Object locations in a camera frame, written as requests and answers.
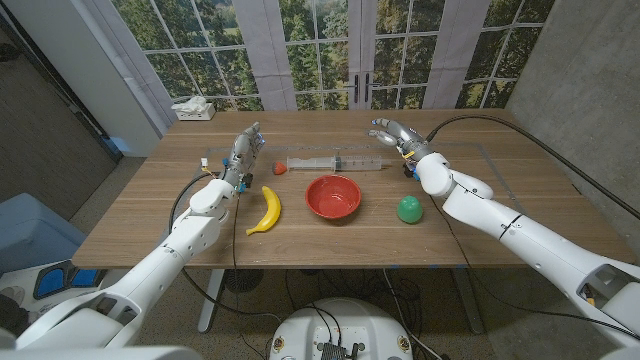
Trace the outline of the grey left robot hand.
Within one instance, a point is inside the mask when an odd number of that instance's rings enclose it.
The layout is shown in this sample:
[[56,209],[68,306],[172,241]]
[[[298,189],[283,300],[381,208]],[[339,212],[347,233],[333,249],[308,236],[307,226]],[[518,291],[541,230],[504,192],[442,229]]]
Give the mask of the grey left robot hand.
[[244,178],[252,172],[264,143],[259,122],[253,123],[241,132],[231,147],[222,179],[235,188],[239,188]]

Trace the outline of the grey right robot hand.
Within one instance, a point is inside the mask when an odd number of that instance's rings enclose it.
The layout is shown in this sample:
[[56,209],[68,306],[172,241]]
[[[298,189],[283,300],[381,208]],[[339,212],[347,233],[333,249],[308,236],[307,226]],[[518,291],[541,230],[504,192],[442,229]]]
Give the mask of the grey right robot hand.
[[367,135],[395,147],[405,160],[419,162],[432,153],[427,141],[409,126],[386,118],[374,119],[372,124],[382,127],[382,130],[370,129]]

